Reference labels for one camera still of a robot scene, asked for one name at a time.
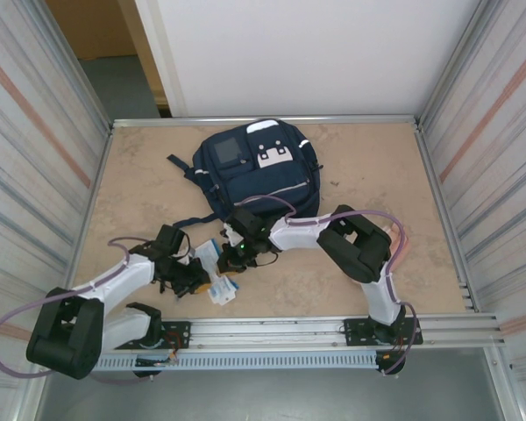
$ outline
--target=marble-patterned floor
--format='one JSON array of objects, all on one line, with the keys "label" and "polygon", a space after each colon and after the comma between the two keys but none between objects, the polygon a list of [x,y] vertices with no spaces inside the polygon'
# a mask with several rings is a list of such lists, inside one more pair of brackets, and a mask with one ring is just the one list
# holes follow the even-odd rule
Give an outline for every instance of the marble-patterned floor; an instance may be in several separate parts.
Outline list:
[{"label": "marble-patterned floor", "polygon": [[[320,163],[320,214],[346,203],[386,211],[406,227],[410,250],[394,281],[401,299],[419,313],[464,311],[458,281],[438,219],[411,125],[298,125]],[[121,259],[107,247],[113,237],[153,238],[162,224],[211,213],[202,192],[167,161],[174,153],[190,162],[199,144],[225,126],[117,128],[95,210],[82,250],[76,284],[93,279]],[[222,223],[186,229],[193,246],[222,239]],[[233,278],[237,297],[221,307],[206,293],[176,301],[158,285],[144,287],[127,302],[162,310],[164,318],[342,316],[367,313],[366,300],[321,250],[282,253],[276,263]]]}]

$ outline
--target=backpack strap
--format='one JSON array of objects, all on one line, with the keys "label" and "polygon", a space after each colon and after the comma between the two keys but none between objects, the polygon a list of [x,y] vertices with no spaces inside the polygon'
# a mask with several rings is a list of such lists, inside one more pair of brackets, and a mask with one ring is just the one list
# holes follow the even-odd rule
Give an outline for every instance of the backpack strap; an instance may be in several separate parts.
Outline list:
[{"label": "backpack strap", "polygon": [[181,168],[183,170],[183,173],[185,173],[183,176],[187,178],[190,182],[193,182],[197,186],[199,185],[198,181],[195,178],[195,170],[193,168],[191,168],[184,161],[180,160],[173,154],[169,155],[167,157],[167,160],[174,164],[176,167]]},{"label": "backpack strap", "polygon": [[174,228],[183,228],[184,226],[190,226],[194,224],[206,224],[208,222],[212,222],[214,220],[218,219],[218,215],[216,213],[211,213],[210,215],[207,215],[204,218],[189,218],[189,219],[183,219],[182,221],[174,222],[172,226]]}]

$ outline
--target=corrugated metal wall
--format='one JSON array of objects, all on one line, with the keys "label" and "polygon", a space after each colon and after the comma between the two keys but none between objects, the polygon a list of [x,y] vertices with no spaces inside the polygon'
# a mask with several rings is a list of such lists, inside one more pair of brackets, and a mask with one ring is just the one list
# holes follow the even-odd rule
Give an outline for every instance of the corrugated metal wall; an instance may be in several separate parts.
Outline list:
[{"label": "corrugated metal wall", "polygon": [[[40,2],[0,1],[0,316],[65,281],[110,131],[55,25]],[[37,314],[0,331],[13,368]],[[24,383],[0,373],[0,419]]]},{"label": "corrugated metal wall", "polygon": [[424,121],[478,305],[498,315],[526,397],[526,0],[498,2]]}]

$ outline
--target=backpack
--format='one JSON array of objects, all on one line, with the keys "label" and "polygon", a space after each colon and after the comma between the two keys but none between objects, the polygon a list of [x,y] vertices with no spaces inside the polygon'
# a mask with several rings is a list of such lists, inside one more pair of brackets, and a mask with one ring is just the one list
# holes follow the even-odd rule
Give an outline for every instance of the backpack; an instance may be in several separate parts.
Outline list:
[{"label": "backpack", "polygon": [[[214,212],[174,223],[176,228],[224,221],[235,206],[256,195],[286,200],[296,208],[297,218],[317,215],[321,167],[316,152],[298,128],[284,121],[260,120],[210,136],[193,155],[192,168],[175,155],[167,158],[201,188]],[[289,211],[265,198],[242,206],[263,218],[280,218]]]}]

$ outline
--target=gray floor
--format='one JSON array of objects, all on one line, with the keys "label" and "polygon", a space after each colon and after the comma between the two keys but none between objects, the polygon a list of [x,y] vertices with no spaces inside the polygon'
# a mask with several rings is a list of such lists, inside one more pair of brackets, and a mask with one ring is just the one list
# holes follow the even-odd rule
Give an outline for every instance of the gray floor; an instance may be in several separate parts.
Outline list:
[{"label": "gray floor", "polygon": [[80,60],[80,64],[111,119],[160,118],[138,56]]},{"label": "gray floor", "polygon": [[482,350],[416,350],[399,378],[372,370],[176,372],[103,385],[55,375],[38,420],[502,419]]}]

